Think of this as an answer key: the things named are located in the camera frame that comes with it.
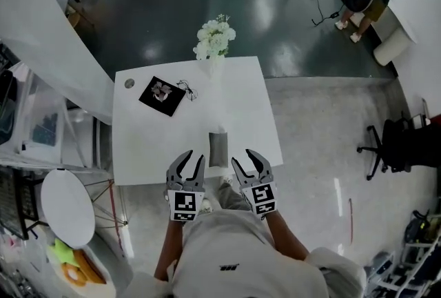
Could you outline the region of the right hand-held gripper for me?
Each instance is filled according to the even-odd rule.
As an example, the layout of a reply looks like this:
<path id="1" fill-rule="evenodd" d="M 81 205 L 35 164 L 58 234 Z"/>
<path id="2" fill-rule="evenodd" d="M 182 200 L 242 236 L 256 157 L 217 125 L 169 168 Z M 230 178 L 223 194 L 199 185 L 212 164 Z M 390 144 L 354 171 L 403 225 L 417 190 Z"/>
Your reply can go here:
<path id="1" fill-rule="evenodd" d="M 255 150 L 246 149 L 245 152 L 252 161 L 258 178 L 247 174 L 234 157 L 231 160 L 232 168 L 240 184 L 243 199 L 257 217 L 264 219 L 269 213 L 275 212 L 278 206 L 278 190 L 273 181 L 272 168 L 269 161 Z"/>

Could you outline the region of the grey rectangular case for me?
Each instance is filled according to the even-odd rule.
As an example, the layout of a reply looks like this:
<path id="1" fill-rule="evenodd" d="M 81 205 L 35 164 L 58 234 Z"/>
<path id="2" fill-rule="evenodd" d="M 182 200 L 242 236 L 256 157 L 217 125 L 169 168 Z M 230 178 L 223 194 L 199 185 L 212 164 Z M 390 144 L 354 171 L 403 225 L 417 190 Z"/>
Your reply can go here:
<path id="1" fill-rule="evenodd" d="M 209 167 L 228 167 L 228 134 L 221 124 L 209 132 Z"/>

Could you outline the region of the person's right forearm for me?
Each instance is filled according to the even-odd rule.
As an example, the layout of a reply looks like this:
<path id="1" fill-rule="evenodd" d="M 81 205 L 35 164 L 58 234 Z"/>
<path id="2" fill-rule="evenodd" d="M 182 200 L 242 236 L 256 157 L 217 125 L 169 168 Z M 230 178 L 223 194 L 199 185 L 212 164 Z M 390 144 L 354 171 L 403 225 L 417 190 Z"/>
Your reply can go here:
<path id="1" fill-rule="evenodd" d="M 283 216 L 278 211 L 273 211 L 265 218 L 276 250 L 286 257 L 299 261 L 306 260 L 309 251 L 289 229 Z"/>

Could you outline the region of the person's left forearm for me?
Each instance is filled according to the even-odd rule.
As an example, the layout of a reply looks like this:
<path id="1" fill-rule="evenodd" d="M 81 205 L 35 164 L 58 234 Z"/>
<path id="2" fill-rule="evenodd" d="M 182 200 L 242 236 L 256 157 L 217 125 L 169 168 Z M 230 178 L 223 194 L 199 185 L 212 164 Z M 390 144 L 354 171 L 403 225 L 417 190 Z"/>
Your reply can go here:
<path id="1" fill-rule="evenodd" d="M 154 277 L 168 281 L 170 270 L 175 270 L 183 252 L 183 222 L 169 220 Z"/>

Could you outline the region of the person's grey trousers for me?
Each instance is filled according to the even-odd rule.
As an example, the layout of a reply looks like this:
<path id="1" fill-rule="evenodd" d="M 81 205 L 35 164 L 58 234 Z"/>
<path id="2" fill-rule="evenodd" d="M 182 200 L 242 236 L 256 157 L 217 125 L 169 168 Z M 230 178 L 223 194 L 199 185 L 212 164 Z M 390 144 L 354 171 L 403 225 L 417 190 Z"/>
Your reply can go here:
<path id="1" fill-rule="evenodd" d="M 216 196 L 221 208 L 224 210 L 251 210 L 243 196 L 235 192 L 229 183 L 222 183 L 217 190 Z"/>

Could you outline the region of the black square mat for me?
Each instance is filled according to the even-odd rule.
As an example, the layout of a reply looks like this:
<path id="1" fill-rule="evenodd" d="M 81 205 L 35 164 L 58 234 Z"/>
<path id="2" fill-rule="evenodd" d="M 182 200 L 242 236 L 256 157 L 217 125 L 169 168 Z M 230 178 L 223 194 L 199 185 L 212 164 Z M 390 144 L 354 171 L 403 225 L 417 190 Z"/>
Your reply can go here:
<path id="1" fill-rule="evenodd" d="M 156 100 L 153 97 L 153 94 L 151 91 L 152 86 L 157 81 L 160 81 L 164 84 L 169 85 L 172 89 L 172 92 L 169 94 L 168 98 L 166 100 L 164 100 L 163 102 Z M 179 87 L 173 86 L 172 84 L 170 84 L 162 79 L 159 79 L 158 77 L 153 76 L 152 80 L 149 82 L 149 84 L 147 85 L 147 87 L 144 89 L 143 93 L 139 97 L 139 101 L 141 103 L 163 113 L 164 115 L 172 117 L 184 96 L 185 96 L 185 92 L 183 90 L 181 90 Z"/>

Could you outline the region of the person's grey shirt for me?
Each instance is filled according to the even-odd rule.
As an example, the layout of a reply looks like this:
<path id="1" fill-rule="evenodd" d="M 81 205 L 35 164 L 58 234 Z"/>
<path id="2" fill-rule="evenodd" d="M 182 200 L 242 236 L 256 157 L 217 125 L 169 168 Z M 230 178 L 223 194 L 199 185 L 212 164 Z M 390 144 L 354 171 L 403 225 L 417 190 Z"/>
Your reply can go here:
<path id="1" fill-rule="evenodd" d="M 328 248 L 298 259 L 250 211 L 215 210 L 171 224 L 182 249 L 164 275 L 139 272 L 123 298 L 363 298 L 363 268 Z"/>

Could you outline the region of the white ribbed vase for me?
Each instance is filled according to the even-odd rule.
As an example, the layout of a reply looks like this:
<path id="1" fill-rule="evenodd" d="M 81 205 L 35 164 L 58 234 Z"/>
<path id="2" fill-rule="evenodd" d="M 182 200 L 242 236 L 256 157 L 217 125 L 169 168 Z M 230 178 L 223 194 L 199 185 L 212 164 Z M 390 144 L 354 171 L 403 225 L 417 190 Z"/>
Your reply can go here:
<path id="1" fill-rule="evenodd" d="M 208 76 L 211 80 L 216 80 L 221 76 L 224 62 L 225 57 L 223 55 L 216 55 L 208 59 Z"/>

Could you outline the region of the round white side table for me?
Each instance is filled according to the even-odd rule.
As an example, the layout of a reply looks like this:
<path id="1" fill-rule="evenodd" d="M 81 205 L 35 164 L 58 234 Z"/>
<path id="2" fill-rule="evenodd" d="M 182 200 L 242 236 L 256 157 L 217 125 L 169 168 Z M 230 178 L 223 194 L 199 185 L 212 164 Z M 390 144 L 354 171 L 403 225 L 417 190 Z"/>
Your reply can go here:
<path id="1" fill-rule="evenodd" d="M 84 183 L 66 169 L 55 169 L 45 176 L 41 207 L 53 233 L 73 248 L 89 244 L 97 229 L 119 230 L 128 225 L 127 217 L 117 214 L 112 179 Z"/>

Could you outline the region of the egg-shaped cushion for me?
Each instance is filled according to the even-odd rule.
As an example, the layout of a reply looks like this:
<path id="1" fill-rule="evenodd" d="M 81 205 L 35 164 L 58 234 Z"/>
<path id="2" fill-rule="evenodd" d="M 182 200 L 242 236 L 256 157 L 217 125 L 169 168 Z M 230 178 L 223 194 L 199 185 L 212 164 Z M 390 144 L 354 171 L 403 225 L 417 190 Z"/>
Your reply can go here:
<path id="1" fill-rule="evenodd" d="M 62 263 L 46 247 L 48 262 L 55 275 L 80 298 L 116 298 L 117 287 L 110 269 L 113 263 L 106 261 L 105 253 L 95 253 L 90 246 L 73 249 L 74 259 Z"/>

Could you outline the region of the white flower bouquet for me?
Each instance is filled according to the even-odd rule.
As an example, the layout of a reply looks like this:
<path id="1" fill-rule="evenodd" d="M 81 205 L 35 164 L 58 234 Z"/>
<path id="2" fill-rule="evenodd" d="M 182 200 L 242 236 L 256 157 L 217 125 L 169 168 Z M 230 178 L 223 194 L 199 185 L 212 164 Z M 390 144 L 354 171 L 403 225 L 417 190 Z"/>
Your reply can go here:
<path id="1" fill-rule="evenodd" d="M 198 43 L 193 48 L 197 60 L 225 57 L 229 43 L 236 38 L 236 31 L 229 24 L 230 16 L 219 14 L 204 23 L 196 36 Z"/>

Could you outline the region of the green star plush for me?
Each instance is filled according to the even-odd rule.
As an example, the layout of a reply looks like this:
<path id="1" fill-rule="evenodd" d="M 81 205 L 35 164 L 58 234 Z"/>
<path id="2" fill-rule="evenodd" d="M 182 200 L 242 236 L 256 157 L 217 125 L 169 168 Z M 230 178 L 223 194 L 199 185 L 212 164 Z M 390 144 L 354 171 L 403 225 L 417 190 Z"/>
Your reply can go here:
<path id="1" fill-rule="evenodd" d="M 54 244 L 50 246 L 50 249 L 62 263 L 74 259 L 73 249 L 58 238 L 54 240 Z"/>

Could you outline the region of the black plastic crate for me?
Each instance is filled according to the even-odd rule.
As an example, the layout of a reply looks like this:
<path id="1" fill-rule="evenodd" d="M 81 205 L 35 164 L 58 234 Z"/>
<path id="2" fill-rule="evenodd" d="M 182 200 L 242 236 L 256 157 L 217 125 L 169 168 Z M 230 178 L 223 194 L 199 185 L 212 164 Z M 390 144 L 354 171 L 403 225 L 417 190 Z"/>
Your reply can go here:
<path id="1" fill-rule="evenodd" d="M 0 226 L 26 241 L 26 219 L 39 220 L 33 181 L 18 170 L 0 166 Z"/>

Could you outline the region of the white curved column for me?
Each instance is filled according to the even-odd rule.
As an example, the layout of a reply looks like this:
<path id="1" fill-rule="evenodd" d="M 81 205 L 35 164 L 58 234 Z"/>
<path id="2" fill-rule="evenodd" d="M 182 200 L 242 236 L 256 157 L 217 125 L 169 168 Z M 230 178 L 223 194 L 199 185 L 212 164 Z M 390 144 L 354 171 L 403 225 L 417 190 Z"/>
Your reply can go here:
<path id="1" fill-rule="evenodd" d="M 57 0 L 0 0 L 0 40 L 57 92 L 111 124 L 114 82 Z"/>

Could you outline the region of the white cylindrical pedestal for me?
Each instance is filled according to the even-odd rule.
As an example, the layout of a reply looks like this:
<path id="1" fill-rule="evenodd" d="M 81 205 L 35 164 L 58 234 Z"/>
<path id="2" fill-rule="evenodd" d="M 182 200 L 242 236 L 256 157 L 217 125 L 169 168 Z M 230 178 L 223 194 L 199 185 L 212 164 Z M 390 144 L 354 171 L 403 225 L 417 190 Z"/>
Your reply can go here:
<path id="1" fill-rule="evenodd" d="M 386 66 L 412 43 L 413 39 L 403 28 L 396 28 L 387 39 L 373 50 L 373 57 L 380 66 Z"/>

